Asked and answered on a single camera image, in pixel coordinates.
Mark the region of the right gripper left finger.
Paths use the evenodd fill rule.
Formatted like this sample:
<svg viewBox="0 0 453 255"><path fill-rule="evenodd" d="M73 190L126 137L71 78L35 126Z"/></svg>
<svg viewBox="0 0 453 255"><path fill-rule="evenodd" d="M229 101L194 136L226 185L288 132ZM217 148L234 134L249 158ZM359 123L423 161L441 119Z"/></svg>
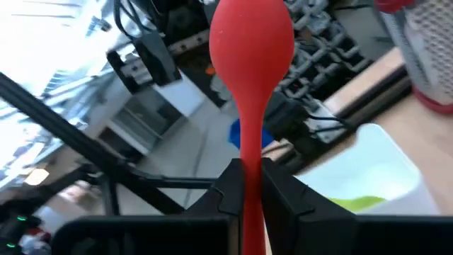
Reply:
<svg viewBox="0 0 453 255"><path fill-rule="evenodd" d="M243 164L232 159L219 178L178 215L81 217L51 241L55 255L234 255L241 253Z"/></svg>

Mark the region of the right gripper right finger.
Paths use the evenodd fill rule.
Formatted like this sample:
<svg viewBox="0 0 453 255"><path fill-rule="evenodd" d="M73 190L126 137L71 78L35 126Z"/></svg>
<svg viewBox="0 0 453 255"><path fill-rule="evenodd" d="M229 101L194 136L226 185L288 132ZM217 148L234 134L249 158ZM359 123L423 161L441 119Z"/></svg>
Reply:
<svg viewBox="0 0 453 255"><path fill-rule="evenodd" d="M452 217L356 215L262 160L262 205L274 254L452 255Z"/></svg>

